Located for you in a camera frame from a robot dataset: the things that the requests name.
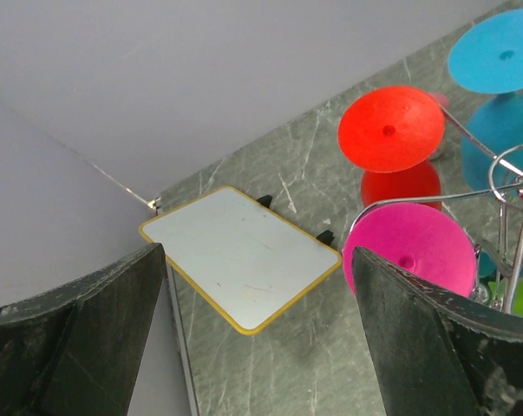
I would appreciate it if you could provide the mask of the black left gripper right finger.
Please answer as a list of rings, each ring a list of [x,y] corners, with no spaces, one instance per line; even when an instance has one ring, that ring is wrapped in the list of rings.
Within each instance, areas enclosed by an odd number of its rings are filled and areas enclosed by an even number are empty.
[[[352,271],[388,415],[523,415],[523,318],[356,248]]]

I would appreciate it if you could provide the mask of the magenta wine glass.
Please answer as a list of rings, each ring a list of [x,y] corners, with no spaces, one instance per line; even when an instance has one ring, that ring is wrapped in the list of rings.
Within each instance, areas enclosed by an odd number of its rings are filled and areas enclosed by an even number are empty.
[[[363,247],[406,271],[468,297],[477,277],[474,246],[448,215],[416,203],[394,203],[369,211],[353,226],[343,246],[343,273],[356,290],[352,260]]]

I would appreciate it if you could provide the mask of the green wine glass front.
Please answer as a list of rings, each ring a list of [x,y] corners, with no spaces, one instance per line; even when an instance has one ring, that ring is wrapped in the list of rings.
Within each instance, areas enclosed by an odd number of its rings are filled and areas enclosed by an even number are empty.
[[[487,283],[488,288],[491,290],[491,299],[497,299],[500,302],[503,302],[503,297],[505,295],[505,288],[507,286],[507,280],[502,279],[500,281],[500,286],[496,286],[495,281],[490,281]],[[514,315],[523,317],[523,279],[519,281],[515,296],[512,303],[512,313]]]

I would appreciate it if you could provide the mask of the red wine glass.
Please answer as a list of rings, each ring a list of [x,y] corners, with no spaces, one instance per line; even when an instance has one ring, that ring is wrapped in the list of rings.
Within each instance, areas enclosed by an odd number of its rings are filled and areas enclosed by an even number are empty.
[[[393,85],[361,96],[345,110],[337,142],[344,157],[363,170],[365,206],[441,194],[430,159],[445,132],[444,102],[418,88]]]

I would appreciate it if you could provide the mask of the blue wine glass front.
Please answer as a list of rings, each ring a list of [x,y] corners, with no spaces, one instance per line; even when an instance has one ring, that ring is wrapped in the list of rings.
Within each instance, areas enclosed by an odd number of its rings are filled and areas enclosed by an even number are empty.
[[[467,130],[499,155],[523,144],[523,8],[476,24],[452,47],[448,71],[460,87],[485,94]]]

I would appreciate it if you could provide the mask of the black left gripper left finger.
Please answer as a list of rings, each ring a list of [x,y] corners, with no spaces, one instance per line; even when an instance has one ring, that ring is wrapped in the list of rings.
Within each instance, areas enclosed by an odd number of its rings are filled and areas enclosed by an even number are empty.
[[[148,244],[0,307],[0,415],[127,414],[165,277]]]

